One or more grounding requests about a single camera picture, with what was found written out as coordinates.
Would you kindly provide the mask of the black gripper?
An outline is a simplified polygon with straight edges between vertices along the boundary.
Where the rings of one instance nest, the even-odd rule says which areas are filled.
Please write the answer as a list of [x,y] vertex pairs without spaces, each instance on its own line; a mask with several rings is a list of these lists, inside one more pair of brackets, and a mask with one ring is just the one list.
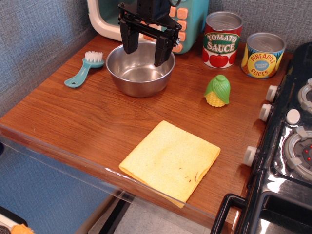
[[169,16],[172,7],[177,7],[171,0],[136,0],[133,3],[120,3],[119,25],[123,49],[127,54],[138,48],[139,34],[156,39],[155,67],[166,62],[172,48],[180,43],[178,36],[182,26]]

